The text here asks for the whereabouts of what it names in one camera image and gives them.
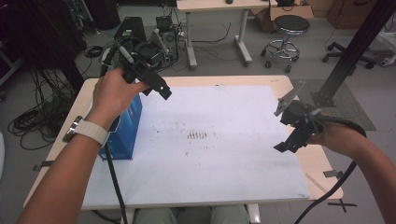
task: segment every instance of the office chair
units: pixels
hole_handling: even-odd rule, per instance
[[[343,56],[344,52],[346,51],[346,48],[344,48],[343,46],[341,46],[340,44],[338,44],[338,43],[336,43],[336,42],[332,42],[332,43],[327,47],[327,50],[332,50],[332,49],[334,49],[334,48],[340,50],[341,52],[327,53],[326,56],[324,56],[324,58],[322,59],[322,61],[323,61],[324,63],[326,63],[327,61],[329,61],[329,58],[331,58],[331,57],[341,57],[341,56]],[[366,68],[367,68],[367,69],[372,69],[372,68],[374,67],[374,65],[376,64],[376,60],[371,59],[371,58],[367,58],[367,57],[365,57],[365,56],[361,56],[361,57],[359,58],[359,60],[361,60],[361,61],[367,63],[367,64],[366,64]]]
[[[279,16],[274,20],[274,28],[283,33],[283,39],[273,40],[262,50],[262,56],[269,51],[270,55],[265,62],[265,67],[271,67],[271,59],[277,56],[282,59],[289,60],[289,64],[285,69],[286,73],[290,72],[291,63],[297,62],[300,57],[300,50],[289,42],[290,35],[303,35],[309,30],[309,21],[295,15]]]

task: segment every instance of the black marks on paper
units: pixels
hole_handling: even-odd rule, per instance
[[[207,133],[205,131],[191,130],[187,135],[188,139],[205,139],[207,138]]]

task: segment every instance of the wristwatch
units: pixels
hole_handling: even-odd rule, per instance
[[[104,128],[95,123],[84,120],[82,116],[76,117],[62,140],[64,142],[69,142],[76,133],[90,137],[101,146],[105,144],[108,136],[108,132]]]

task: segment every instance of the black backpack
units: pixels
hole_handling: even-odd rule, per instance
[[[276,0],[278,7],[292,7],[294,6],[294,0]]]

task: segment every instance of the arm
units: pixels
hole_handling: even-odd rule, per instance
[[[127,84],[122,70],[100,78],[85,120],[108,130],[112,121],[148,86]],[[22,211],[18,223],[76,223],[100,145],[76,134],[64,147]]]
[[[348,156],[361,168],[386,223],[396,213],[396,167],[384,152],[361,134],[346,126],[327,123],[325,134],[313,135],[308,143],[320,144]]]

